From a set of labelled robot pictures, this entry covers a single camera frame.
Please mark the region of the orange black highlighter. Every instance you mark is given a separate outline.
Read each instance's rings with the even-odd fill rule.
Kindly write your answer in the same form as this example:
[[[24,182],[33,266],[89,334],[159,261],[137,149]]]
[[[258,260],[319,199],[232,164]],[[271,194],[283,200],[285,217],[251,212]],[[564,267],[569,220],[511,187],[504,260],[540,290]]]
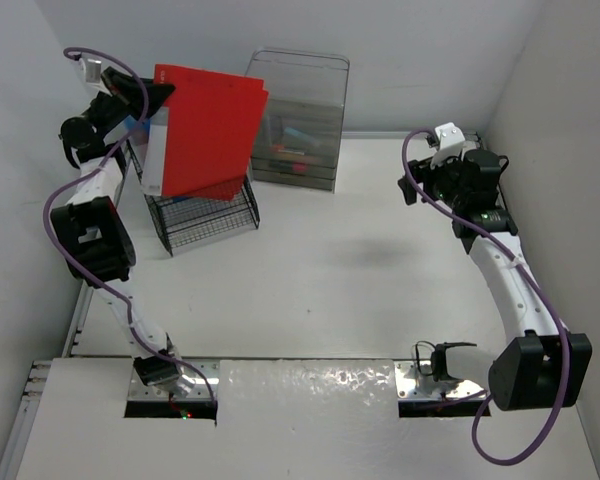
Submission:
[[[274,144],[271,147],[273,152],[276,153],[284,153],[284,154],[291,154],[291,155],[301,155],[304,156],[307,154],[307,151],[305,149],[301,149],[301,148],[295,148],[295,147],[291,147],[291,146],[285,146],[282,144]]]

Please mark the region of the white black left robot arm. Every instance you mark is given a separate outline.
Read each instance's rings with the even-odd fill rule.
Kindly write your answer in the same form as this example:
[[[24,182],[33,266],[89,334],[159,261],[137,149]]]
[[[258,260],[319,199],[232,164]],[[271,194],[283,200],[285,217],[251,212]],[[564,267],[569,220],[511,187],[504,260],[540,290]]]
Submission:
[[[51,227],[70,256],[71,274],[109,306],[142,384],[168,391],[183,369],[169,335],[146,320],[134,302],[131,272],[136,253],[116,209],[128,160],[124,147],[106,137],[128,118],[141,121],[156,113],[175,88],[149,79],[136,81],[113,67],[87,68],[85,80],[98,93],[82,114],[63,122],[59,134],[67,160],[80,172],[80,182],[65,205],[51,210]]]

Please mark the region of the pink black highlighter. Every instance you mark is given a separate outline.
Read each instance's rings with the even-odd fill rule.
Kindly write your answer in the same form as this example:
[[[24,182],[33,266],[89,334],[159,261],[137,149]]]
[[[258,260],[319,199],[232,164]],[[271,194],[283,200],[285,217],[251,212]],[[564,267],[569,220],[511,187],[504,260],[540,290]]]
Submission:
[[[310,166],[303,162],[278,161],[276,163],[276,168],[283,173],[306,175]]]

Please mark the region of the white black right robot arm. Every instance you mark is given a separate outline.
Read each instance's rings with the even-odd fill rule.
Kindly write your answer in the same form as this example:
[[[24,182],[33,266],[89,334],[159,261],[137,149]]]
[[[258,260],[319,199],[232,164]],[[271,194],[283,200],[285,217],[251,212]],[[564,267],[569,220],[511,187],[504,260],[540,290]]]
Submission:
[[[550,408],[565,380],[563,407],[576,403],[592,357],[584,333],[556,323],[535,291],[517,225],[499,203],[500,177],[509,160],[484,149],[467,150],[435,165],[430,158],[403,163],[398,185],[406,204],[432,203],[482,273],[503,322],[507,346],[488,371],[488,386],[503,411]]]

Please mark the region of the clear plastic drawer organizer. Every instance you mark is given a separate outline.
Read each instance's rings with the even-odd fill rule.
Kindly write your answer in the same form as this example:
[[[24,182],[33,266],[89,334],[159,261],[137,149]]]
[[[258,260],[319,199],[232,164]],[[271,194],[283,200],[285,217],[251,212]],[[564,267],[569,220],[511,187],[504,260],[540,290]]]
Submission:
[[[246,75],[264,81],[269,92],[253,146],[250,176],[255,181],[334,192],[343,133],[349,60],[341,55],[261,48]],[[321,141],[319,147],[283,135],[292,127]],[[273,152],[274,144],[305,149],[307,154]],[[306,175],[280,172],[278,161],[303,162]]]

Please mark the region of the red folder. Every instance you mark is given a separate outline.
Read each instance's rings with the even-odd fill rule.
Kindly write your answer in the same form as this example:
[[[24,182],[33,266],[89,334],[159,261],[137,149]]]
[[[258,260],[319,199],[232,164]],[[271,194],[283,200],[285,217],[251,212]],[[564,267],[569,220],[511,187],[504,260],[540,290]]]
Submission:
[[[143,193],[233,200],[267,103],[264,81],[168,64],[155,66],[154,81],[175,90],[150,120]]]

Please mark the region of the blue folder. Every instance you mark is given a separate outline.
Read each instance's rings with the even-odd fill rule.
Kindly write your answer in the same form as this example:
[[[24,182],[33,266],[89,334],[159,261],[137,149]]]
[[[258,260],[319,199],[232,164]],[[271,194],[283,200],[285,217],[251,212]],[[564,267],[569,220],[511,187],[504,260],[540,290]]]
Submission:
[[[127,116],[123,121],[124,127],[130,133],[129,141],[133,145],[146,145],[149,140],[150,120],[145,119],[138,123],[132,116]]]

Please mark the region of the black wire mesh shelf rack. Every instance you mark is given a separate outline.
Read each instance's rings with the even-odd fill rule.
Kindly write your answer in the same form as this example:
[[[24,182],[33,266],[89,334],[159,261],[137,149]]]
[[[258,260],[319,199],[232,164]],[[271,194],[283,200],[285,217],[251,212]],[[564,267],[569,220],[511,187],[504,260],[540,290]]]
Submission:
[[[129,229],[151,238],[165,256],[256,230],[261,216],[250,178],[243,176],[192,193],[151,196],[141,191],[141,149],[129,142],[129,174],[121,205]]]

